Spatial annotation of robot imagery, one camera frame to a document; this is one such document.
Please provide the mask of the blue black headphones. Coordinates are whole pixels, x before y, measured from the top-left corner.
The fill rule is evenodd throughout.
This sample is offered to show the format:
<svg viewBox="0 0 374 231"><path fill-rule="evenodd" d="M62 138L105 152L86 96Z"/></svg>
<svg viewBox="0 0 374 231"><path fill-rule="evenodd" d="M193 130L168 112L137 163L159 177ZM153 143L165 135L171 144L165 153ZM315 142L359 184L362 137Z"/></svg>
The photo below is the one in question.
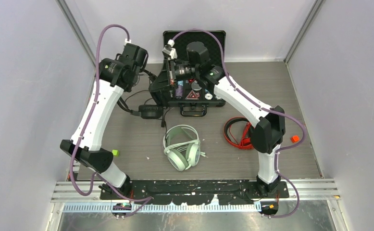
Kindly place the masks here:
<svg viewBox="0 0 374 231"><path fill-rule="evenodd" d="M130 92L140 80L140 74L132 76L133 73L134 72L123 68L115 74L113 81L117 86L123 87L125 92ZM159 119L164 116L164 108L159 105L142 104L138 107L138 110L131 110L126 104L126 100L121 96L117 104L125 112L143 119Z"/></svg>

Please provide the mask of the mint green headphones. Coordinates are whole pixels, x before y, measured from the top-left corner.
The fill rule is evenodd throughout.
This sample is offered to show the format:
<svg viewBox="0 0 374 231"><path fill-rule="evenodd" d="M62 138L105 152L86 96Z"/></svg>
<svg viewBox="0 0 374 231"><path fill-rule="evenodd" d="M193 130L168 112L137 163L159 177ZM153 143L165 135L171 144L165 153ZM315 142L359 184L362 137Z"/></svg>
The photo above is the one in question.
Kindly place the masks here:
<svg viewBox="0 0 374 231"><path fill-rule="evenodd" d="M177 135L186 135L189 141L171 143ZM206 153L201 150L201 141L195 128L190 125L177 125L166 131L162 144L163 153L167 156L172 166L178 171L185 171L198 164L200 157Z"/></svg>

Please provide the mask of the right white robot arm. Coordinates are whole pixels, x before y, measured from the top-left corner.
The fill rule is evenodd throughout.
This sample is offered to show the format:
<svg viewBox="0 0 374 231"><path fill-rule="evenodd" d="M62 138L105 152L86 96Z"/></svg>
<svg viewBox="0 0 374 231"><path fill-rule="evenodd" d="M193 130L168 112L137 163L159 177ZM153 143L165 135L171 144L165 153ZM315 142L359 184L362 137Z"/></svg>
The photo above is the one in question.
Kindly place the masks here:
<svg viewBox="0 0 374 231"><path fill-rule="evenodd" d="M286 132L283 108L271 107L244 90L228 74L225 64L213 64L202 42L187 45L187 61L178 59L174 40L164 45L162 53L164 70L150 85L149 91L158 95L158 102L164 103L170 92L176 89L178 81L192 78L203 89L237 109L251 124L250 142L258 152L260 164L256 178L258 193L271 197L281 180L275 154Z"/></svg>

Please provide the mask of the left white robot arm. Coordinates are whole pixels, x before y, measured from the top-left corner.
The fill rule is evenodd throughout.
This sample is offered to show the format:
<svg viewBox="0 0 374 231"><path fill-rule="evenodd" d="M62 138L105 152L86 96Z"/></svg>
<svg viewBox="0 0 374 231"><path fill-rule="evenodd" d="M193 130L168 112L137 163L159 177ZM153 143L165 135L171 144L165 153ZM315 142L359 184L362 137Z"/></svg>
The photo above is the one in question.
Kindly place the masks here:
<svg viewBox="0 0 374 231"><path fill-rule="evenodd" d="M113 154L101 147L102 138L114 107L124 92L130 92L148 52L128 43L115 59L105 58L98 64L91 100L81 122L70 139L60 148L82 165L100 174L111 186L112 193L126 199L131 192L129 177L113 162Z"/></svg>

